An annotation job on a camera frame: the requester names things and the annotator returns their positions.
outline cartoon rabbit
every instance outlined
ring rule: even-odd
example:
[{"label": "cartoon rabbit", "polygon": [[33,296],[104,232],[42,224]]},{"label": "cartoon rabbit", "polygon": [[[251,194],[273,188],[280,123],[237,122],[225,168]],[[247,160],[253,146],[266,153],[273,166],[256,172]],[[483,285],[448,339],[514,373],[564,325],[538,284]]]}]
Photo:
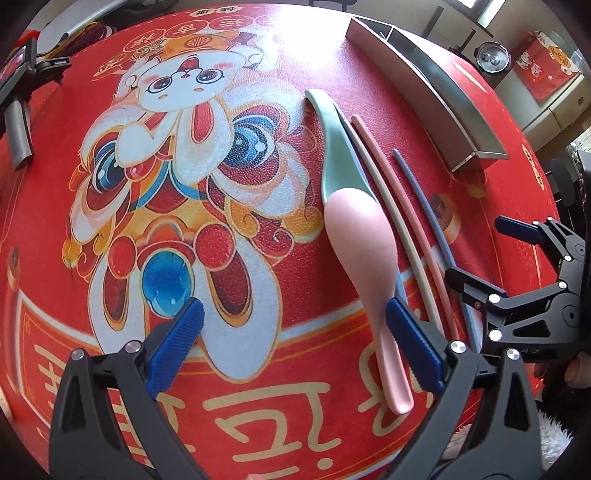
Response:
[{"label": "cartoon rabbit", "polygon": [[[289,143],[290,135],[301,129],[303,95],[282,80],[257,73],[272,69],[277,59],[277,45],[256,29],[203,30],[168,40],[162,52],[137,61],[125,72],[112,106],[88,130],[79,167],[88,177],[77,188],[64,261],[71,257],[77,262],[82,255],[88,261],[86,251],[82,253],[85,245],[93,240],[96,245],[100,235],[115,237],[122,209],[137,216],[140,208],[146,206],[153,212],[151,204],[158,203],[156,210],[172,218],[171,225],[190,228],[186,218],[174,223],[171,215],[178,202],[167,206],[171,195],[161,194],[167,184],[191,201],[200,202],[205,195],[204,205],[215,204],[215,198],[230,199],[226,204],[250,212],[259,225],[247,237],[224,223],[217,230],[232,252],[222,267],[238,262],[248,280],[245,298],[251,303],[244,309],[249,316],[239,325],[231,324],[220,306],[219,293],[212,291],[210,277],[222,267],[211,270],[200,257],[199,232],[186,254],[181,254],[185,250],[182,242],[188,234],[179,234],[178,252],[167,250],[170,261],[156,250],[153,255],[160,255],[158,261],[150,257],[143,262],[139,249],[149,241],[113,238],[96,259],[89,288],[90,319],[105,352],[118,350],[131,338],[144,338],[145,303],[159,316],[172,316],[193,294],[206,308],[208,321],[202,339],[205,354],[218,371],[244,380],[256,374],[270,356],[280,326],[281,295],[265,259],[265,239],[259,238],[270,235],[277,242],[289,237],[284,253],[273,255],[288,254],[293,236],[282,229],[281,219],[304,205],[310,182],[298,151]],[[261,181],[252,181],[253,169],[269,173]],[[140,193],[132,202],[134,189]],[[89,194],[100,198],[93,206]],[[223,205],[218,208],[227,216]],[[316,222],[306,241],[315,238],[321,227]],[[137,252],[125,274],[110,263],[116,258],[112,252],[121,250],[117,245],[122,242],[131,243],[127,251]],[[155,268],[160,273],[152,275]],[[170,273],[173,286],[158,284],[164,270]],[[116,285],[110,280],[112,275],[126,282],[121,286],[127,298],[121,309],[127,308],[128,315],[123,322],[113,320],[105,310],[105,286]]]}]

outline beige chopstick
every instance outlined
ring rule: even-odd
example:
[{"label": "beige chopstick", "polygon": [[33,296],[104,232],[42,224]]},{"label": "beige chopstick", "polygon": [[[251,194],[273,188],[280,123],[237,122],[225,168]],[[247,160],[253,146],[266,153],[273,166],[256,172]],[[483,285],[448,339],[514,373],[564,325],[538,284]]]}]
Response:
[{"label": "beige chopstick", "polygon": [[452,335],[453,340],[459,339],[459,333],[457,331],[456,321],[453,315],[452,304],[449,299],[449,293],[447,292],[447,288],[445,286],[445,282],[443,281],[443,276],[441,274],[441,270],[439,269],[439,265],[435,260],[435,256],[433,255],[433,251],[431,250],[431,246],[429,245],[429,241],[427,240],[427,235],[425,234],[425,230],[421,226],[421,222],[418,219],[417,213],[414,211],[412,204],[410,203],[410,199],[406,194],[404,187],[400,183],[396,172],[390,165],[390,162],[384,155],[384,152],[376,142],[374,136],[369,131],[368,127],[365,125],[363,120],[359,115],[354,115],[351,119],[351,123],[353,127],[358,131],[359,135],[368,146],[370,152],[373,154],[374,159],[378,162],[382,172],[384,173],[392,191],[396,195],[400,205],[406,217],[413,229],[414,235],[417,237],[417,241],[421,250],[423,250],[423,255],[427,260],[427,265],[429,270],[431,271],[431,276],[433,277],[433,281],[435,282],[435,287],[437,289],[437,293],[439,294],[439,298],[441,299],[441,304],[443,305],[443,312],[445,314],[447,324],[450,329],[450,333]]},{"label": "beige chopstick", "polygon": [[402,240],[402,246],[404,247],[404,251],[408,256],[408,260],[413,270],[415,279],[417,280],[418,289],[421,292],[421,297],[423,298],[425,309],[427,310],[427,318],[431,323],[434,323],[437,326],[442,335],[445,335],[443,325],[441,324],[441,318],[437,310],[437,304],[435,303],[435,298],[433,297],[433,292],[431,291],[431,286],[429,285],[429,281],[425,274],[425,270],[423,268],[423,264],[421,263],[421,259],[418,255],[417,249],[414,246],[413,239],[410,235],[410,232],[408,231],[406,224],[404,223],[402,213],[400,213],[400,210],[398,209],[398,206],[394,201],[394,197],[390,193],[390,190],[388,189],[386,182],[384,182],[381,173],[375,165],[373,158],[369,155],[369,152],[365,148],[365,145],[359,138],[359,135],[353,129],[353,127],[343,114],[343,112],[340,111],[339,107],[336,104],[335,108],[337,113],[339,114],[341,123],[343,124],[345,131],[347,132],[349,138],[353,141],[355,148],[361,155],[363,162],[367,166],[369,173],[374,179],[374,182],[378,187],[382,200],[384,201],[386,208],[390,213],[390,217],[392,218],[394,226],[398,231],[400,240]]}]

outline black clamp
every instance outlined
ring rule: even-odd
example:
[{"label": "black clamp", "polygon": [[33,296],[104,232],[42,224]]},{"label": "black clamp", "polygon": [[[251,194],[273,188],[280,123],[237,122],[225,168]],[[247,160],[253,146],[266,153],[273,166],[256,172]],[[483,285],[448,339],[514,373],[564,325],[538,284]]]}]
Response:
[{"label": "black clamp", "polygon": [[[155,400],[170,387],[203,327],[203,306],[189,299],[171,322],[145,342],[90,356],[74,350],[64,370],[51,419],[49,471],[56,480],[209,480]],[[116,388],[142,447],[154,465],[136,462],[109,400]]]},{"label": "black clamp", "polygon": [[[528,374],[519,352],[500,356],[448,342],[437,328],[416,320],[394,298],[387,324],[422,389],[437,400],[381,480],[537,480],[540,428]],[[455,460],[440,461],[470,392],[484,390],[478,414]]]},{"label": "black clamp", "polygon": [[0,74],[0,138],[8,133],[12,165],[20,170],[33,160],[28,102],[35,90],[49,82],[61,84],[71,67],[69,57],[37,63],[37,40],[29,39],[8,59]]},{"label": "black clamp", "polygon": [[507,292],[460,268],[446,271],[447,285],[482,312],[482,352],[517,349],[525,362],[568,361],[587,347],[589,324],[582,319],[585,241],[548,217],[533,225],[507,217],[495,221],[504,235],[539,245],[557,273],[556,282],[521,295]]}]

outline red tablecloth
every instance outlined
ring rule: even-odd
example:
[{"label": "red tablecloth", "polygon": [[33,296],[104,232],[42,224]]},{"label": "red tablecloth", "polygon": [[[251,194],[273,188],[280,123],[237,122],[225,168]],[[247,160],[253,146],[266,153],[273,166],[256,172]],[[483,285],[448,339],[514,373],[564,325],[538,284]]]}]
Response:
[{"label": "red tablecloth", "polygon": [[[433,398],[413,381],[409,415],[385,405],[366,318],[323,230],[323,135],[306,88],[326,90],[385,152],[402,152],[459,266],[510,294],[554,280],[540,251],[493,228],[498,215],[556,215],[494,92],[427,45],[510,156],[451,174],[414,112],[345,40],[348,22],[283,5],[169,15],[87,48],[62,87],[35,93],[37,156],[6,180],[2,200],[0,385],[43,464],[69,352],[143,339],[191,294],[206,304],[206,327],[159,400],[214,479],[376,475],[408,440]],[[5,142],[0,152],[9,171]],[[423,310],[399,252],[411,307]],[[144,461],[117,393],[113,401]]]}]

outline spoon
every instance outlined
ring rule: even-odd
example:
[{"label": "spoon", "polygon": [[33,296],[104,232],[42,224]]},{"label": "spoon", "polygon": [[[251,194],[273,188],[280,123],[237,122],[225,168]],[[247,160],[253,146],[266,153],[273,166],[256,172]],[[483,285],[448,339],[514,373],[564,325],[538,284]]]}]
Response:
[{"label": "spoon", "polygon": [[327,199],[324,226],[367,314],[386,402],[394,413],[408,413],[413,395],[385,318],[398,273],[396,240],[388,219],[367,193],[345,188]]}]

